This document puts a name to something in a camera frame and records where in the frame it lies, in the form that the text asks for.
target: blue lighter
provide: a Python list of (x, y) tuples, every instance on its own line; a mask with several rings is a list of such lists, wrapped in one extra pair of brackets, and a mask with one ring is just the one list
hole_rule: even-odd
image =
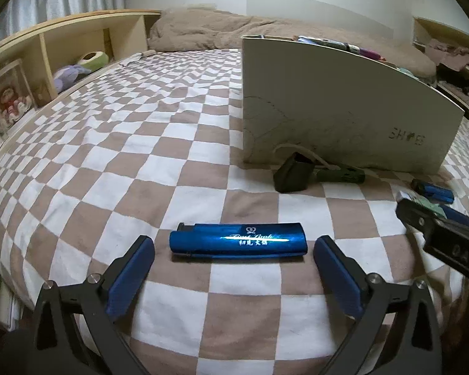
[(173, 253), (199, 258), (299, 257), (308, 252), (300, 223), (179, 224), (170, 233)]
[(451, 190), (436, 186), (435, 184), (427, 183), (420, 179), (413, 179), (410, 186), (418, 194), (429, 200), (436, 200), (446, 204), (452, 204), (455, 201)]

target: curtain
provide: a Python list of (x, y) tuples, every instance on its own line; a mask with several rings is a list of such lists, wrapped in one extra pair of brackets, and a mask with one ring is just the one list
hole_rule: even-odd
[(125, 0), (10, 0), (0, 13), (0, 41), (50, 19), (121, 8), (125, 8)]

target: bed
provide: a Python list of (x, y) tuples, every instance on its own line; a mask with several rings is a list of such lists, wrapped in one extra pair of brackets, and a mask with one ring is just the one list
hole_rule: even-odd
[(241, 48), (243, 35), (313, 36), (346, 42), (378, 52), (386, 61), (408, 69), (424, 81), (436, 76), (436, 66), (411, 44), (343, 28), (299, 20), (238, 15), (211, 9), (173, 9), (151, 27), (148, 45), (161, 52)]
[[(80, 283), (146, 234), (156, 258), (118, 326), (150, 373), (317, 373), (350, 322), (311, 253), (211, 262), (173, 257), (168, 246), (181, 222), (299, 221), (310, 247), (328, 234), (366, 272), (396, 283), (425, 278), (441, 330), (453, 323), (463, 278), (421, 251), (421, 235), (395, 216), (394, 194), (413, 177), (447, 183), (469, 214), (466, 124), (438, 175), (366, 170), (362, 185), (279, 194), (271, 166), (241, 160), (240, 60), (238, 49), (214, 49), (113, 67), (44, 107), (4, 146), (0, 274), (14, 292), (33, 308), (45, 280)], [(79, 326), (93, 346), (83, 318)]]

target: plush toy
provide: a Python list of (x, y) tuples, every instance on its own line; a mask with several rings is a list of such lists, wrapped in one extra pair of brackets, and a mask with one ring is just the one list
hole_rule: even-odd
[(80, 58), (78, 64), (83, 66), (85, 69), (95, 72), (105, 67), (109, 62), (109, 57), (104, 52), (95, 51), (90, 52)]
[(58, 93), (65, 91), (73, 86), (80, 75), (91, 73), (90, 70), (80, 65), (68, 65), (61, 67), (53, 75), (54, 87)]

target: blue gripper pad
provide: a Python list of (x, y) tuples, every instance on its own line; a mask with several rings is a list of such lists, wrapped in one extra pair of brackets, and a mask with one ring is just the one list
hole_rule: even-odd
[(318, 238), (313, 250), (321, 279), (333, 292), (344, 314), (358, 319), (364, 311), (361, 302), (361, 289), (340, 261), (340, 257), (346, 258), (346, 256), (335, 243), (333, 243), (335, 249), (332, 249), (332, 245), (327, 244), (327, 240), (333, 243), (328, 235)]
[(153, 259), (153, 240), (147, 238), (122, 269), (108, 291), (106, 314), (113, 322), (126, 313), (141, 283), (148, 275)]

